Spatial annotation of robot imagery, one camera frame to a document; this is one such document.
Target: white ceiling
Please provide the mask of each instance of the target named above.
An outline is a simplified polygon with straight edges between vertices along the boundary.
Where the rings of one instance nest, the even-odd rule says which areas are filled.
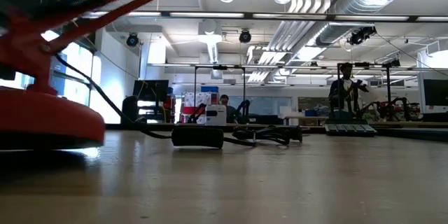
[[[219,0],[201,0],[203,11],[237,11],[237,12],[281,12],[287,6],[275,3],[273,0],[234,0],[232,3],[223,3]],[[107,6],[113,8],[119,3]],[[142,10],[145,11],[200,11],[198,0],[158,0],[146,4]],[[381,13],[389,14],[443,14],[448,12],[447,0],[395,0],[385,7]],[[179,57],[198,57],[199,53],[207,51],[203,43],[188,41],[197,40],[197,24],[200,20],[172,20],[155,18],[121,18],[115,23],[117,25],[160,25],[178,50]],[[252,43],[269,42],[271,36],[277,30],[280,22],[277,21],[250,21],[250,20],[221,20],[223,31],[227,32],[226,43],[218,44],[220,53],[237,53],[245,55],[249,45],[238,42],[238,33],[243,28],[250,29],[253,34]],[[421,42],[427,36],[448,36],[448,25],[444,24],[378,24],[377,31],[382,36],[420,36],[421,38],[410,39],[409,42]],[[404,39],[392,39],[391,42],[399,48],[405,48]],[[371,39],[362,46],[347,52],[343,48],[326,50],[323,55],[326,60],[348,61],[354,60],[372,61],[385,54],[392,53],[396,49],[381,39]],[[413,59],[406,60],[407,64],[414,64]]]

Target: ceiling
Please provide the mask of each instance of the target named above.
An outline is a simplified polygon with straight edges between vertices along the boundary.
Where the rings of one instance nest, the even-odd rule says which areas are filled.
[[[124,1],[106,6],[104,10],[114,8]],[[234,0],[232,3],[223,3],[220,0],[157,0],[146,4],[142,11],[237,11],[237,12],[284,12],[288,6],[275,3],[273,0]],[[382,14],[421,14],[445,15],[448,12],[446,0],[395,0],[381,10]],[[177,53],[168,54],[168,60],[173,57],[199,57],[200,53],[207,52],[204,43],[197,42],[197,28],[201,20],[173,20],[160,18],[124,17],[116,20],[114,25],[160,25],[172,43]],[[268,43],[277,30],[280,21],[252,21],[252,20],[221,20],[223,32],[226,36],[224,42],[218,44],[219,53],[245,55],[248,47],[253,44]],[[377,24],[380,35],[386,36],[390,42],[406,51],[413,53],[421,46],[413,43],[433,41],[428,37],[448,36],[448,24]],[[238,41],[242,29],[250,29],[252,41],[250,44],[241,44]],[[412,37],[405,43],[403,37]],[[347,61],[370,61],[383,57],[396,51],[392,45],[378,36],[366,41],[360,46],[344,48],[331,48],[322,55],[323,64],[335,64]],[[415,65],[415,60],[401,58],[402,65]]]

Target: desk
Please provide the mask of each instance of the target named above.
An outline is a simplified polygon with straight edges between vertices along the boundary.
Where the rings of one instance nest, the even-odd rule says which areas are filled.
[[[0,154],[0,216],[14,224],[448,223],[446,153],[432,141],[322,134],[289,147],[177,149],[109,131],[90,155]]]
[[[299,120],[299,125],[300,125],[300,119],[307,119],[307,120],[317,120],[317,126],[320,126],[321,124],[321,120],[327,120],[328,116],[302,116],[302,115],[297,115],[297,116],[286,116],[283,121],[285,122],[286,125],[289,125],[289,120],[290,119],[298,119]]]

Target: person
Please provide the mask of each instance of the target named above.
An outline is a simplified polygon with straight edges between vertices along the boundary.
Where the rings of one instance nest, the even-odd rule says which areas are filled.
[[[226,94],[223,94],[219,98],[219,102],[221,105],[224,105],[227,110],[227,120],[231,119],[231,115],[234,114],[237,110],[236,108],[229,106],[229,97]]]
[[[359,111],[358,88],[350,79],[353,67],[347,62],[341,64],[339,68],[342,72],[342,78],[333,81],[328,95],[332,108],[330,117],[335,117],[334,111],[337,109],[339,119],[352,119],[355,113]]]

